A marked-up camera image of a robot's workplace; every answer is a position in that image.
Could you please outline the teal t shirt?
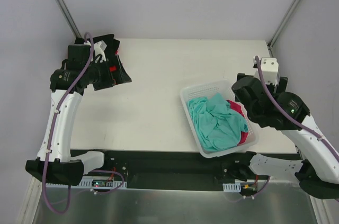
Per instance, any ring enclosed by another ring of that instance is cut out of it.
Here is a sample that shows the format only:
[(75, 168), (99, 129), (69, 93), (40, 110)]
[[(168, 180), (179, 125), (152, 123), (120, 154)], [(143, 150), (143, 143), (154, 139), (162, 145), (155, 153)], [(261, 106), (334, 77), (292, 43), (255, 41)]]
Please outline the teal t shirt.
[(193, 98), (186, 105), (203, 150), (218, 152), (238, 146), (245, 120), (220, 93)]

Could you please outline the white plastic basket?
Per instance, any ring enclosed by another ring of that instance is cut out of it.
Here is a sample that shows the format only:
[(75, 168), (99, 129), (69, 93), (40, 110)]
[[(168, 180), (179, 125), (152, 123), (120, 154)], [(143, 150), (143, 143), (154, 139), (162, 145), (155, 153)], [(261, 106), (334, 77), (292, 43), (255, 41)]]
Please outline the white plastic basket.
[(254, 123), (234, 101), (231, 82), (222, 79), (180, 91), (180, 98), (200, 154), (214, 158), (245, 151), (258, 143)]

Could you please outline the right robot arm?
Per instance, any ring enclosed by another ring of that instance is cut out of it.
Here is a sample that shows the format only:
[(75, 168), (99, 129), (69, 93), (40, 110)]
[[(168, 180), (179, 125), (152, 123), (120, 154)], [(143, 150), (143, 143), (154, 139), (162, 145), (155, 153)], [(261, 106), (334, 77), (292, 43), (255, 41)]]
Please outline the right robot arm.
[(246, 179), (255, 174), (273, 176), (298, 184), (315, 198), (338, 200), (338, 152), (322, 135), (302, 99), (286, 91), (287, 82), (285, 77), (277, 87), (265, 86), (258, 78), (239, 73), (231, 90), (251, 122), (282, 132), (303, 154), (303, 159), (286, 160), (248, 152), (238, 165), (238, 172)]

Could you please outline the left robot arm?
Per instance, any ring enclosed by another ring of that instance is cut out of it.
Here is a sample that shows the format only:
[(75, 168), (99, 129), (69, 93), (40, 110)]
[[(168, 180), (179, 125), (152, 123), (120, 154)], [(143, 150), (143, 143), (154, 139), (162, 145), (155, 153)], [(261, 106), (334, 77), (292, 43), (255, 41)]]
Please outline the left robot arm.
[(51, 110), (42, 145), (25, 170), (41, 182), (76, 186), (83, 175), (95, 170), (105, 176), (112, 163), (98, 151), (79, 157), (70, 154), (70, 141), (79, 104), (85, 89), (96, 91), (131, 82), (118, 55), (120, 42), (98, 41), (71, 44), (61, 68), (50, 77)]

